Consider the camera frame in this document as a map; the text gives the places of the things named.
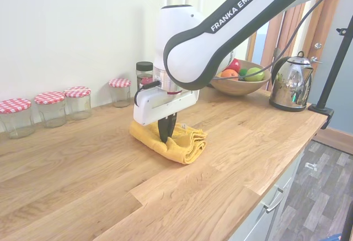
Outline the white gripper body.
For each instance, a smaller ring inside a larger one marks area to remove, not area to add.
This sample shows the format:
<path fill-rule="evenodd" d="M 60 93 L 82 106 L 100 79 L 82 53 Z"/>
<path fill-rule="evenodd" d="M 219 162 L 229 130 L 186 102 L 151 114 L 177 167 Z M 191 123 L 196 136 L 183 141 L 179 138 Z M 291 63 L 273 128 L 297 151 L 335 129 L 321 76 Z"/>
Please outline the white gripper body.
<path fill-rule="evenodd" d="M 169 95 L 158 87 L 142 90 L 136 94 L 133 119 L 143 126 L 154 123 L 195 105 L 199 92 L 184 90 L 179 94 Z"/>

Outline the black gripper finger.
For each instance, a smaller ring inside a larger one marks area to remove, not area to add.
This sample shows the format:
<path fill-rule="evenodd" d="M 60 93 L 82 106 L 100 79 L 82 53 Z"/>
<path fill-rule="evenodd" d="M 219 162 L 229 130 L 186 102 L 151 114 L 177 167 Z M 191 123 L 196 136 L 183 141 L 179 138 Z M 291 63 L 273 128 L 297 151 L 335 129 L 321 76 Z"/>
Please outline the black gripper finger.
<path fill-rule="evenodd" d="M 171 117 L 165 117 L 163 119 L 158 120 L 159 137 L 163 143 L 166 143 L 168 137 L 171 135 L 171 125 Z"/>
<path fill-rule="evenodd" d="M 172 137 L 177 119 L 177 113 L 168 116 L 168 136 Z"/>

